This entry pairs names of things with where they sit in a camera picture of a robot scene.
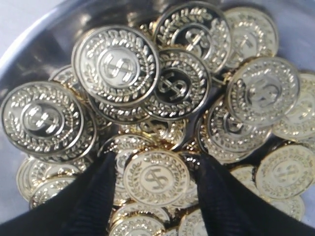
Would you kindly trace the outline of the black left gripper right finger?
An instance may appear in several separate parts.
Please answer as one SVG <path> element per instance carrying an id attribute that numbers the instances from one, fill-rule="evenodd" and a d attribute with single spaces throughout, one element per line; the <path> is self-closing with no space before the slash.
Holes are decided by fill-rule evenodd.
<path id="1" fill-rule="evenodd" d="M 210 236 L 313 236 L 314 228 L 271 206 L 216 159 L 201 154 L 196 171 L 199 205 Z"/>

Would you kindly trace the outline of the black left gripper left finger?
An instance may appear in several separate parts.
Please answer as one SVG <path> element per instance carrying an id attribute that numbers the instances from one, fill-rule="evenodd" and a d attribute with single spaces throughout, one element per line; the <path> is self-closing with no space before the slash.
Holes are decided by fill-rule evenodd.
<path id="1" fill-rule="evenodd" d="M 113 206 L 115 154 L 106 153 L 46 203 L 1 224 L 2 236 L 104 236 Z"/>

